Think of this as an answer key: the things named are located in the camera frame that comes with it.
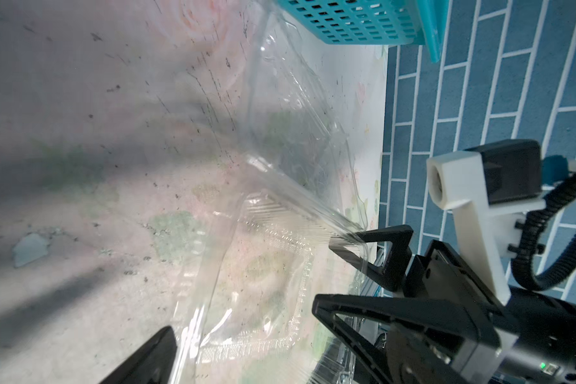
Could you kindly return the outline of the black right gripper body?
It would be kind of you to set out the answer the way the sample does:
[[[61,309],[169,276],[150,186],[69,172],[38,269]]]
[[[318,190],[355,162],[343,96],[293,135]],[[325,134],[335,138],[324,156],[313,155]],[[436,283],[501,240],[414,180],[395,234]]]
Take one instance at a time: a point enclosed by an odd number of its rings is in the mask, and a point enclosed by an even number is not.
[[[518,287],[501,303],[446,243],[414,259],[391,304],[395,383],[576,383],[576,305]]]

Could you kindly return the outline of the teal plastic basket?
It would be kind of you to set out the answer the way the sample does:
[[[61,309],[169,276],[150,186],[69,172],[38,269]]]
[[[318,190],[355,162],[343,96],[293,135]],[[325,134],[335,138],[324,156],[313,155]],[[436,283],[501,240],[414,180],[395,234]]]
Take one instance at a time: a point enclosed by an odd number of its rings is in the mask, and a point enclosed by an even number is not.
[[[289,0],[278,3],[331,45],[425,46],[439,62],[448,0]]]

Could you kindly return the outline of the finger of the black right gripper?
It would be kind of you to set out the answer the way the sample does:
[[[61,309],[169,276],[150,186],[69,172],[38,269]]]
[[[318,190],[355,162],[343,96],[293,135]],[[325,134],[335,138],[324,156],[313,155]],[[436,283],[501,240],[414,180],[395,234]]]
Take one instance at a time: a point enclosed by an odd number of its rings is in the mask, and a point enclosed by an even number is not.
[[[492,323],[447,300],[318,294],[312,313],[380,383],[487,383],[500,365]],[[385,325],[385,347],[361,336],[347,317]]]
[[[408,225],[354,232],[332,237],[329,248],[385,291],[399,292],[412,258],[410,242],[413,234],[413,229]],[[373,262],[364,256],[358,256],[348,248],[370,244],[376,246]]]

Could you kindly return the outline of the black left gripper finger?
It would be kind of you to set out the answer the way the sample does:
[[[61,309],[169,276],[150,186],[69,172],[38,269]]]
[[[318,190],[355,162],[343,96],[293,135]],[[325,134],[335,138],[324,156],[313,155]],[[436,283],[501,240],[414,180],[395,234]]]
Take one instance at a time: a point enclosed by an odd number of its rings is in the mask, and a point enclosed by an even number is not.
[[[165,326],[107,375],[101,384],[167,384],[177,351],[174,330]]]

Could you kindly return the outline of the clear clamshell container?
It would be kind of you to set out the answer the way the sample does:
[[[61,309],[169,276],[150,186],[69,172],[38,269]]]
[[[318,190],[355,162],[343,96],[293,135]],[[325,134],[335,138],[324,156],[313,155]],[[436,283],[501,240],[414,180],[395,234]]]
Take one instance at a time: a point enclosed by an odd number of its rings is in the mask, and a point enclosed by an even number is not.
[[[188,250],[174,312],[173,383],[352,383],[355,356],[313,316],[318,294],[358,294],[369,259],[347,134],[301,35],[272,1],[239,107],[238,170]]]

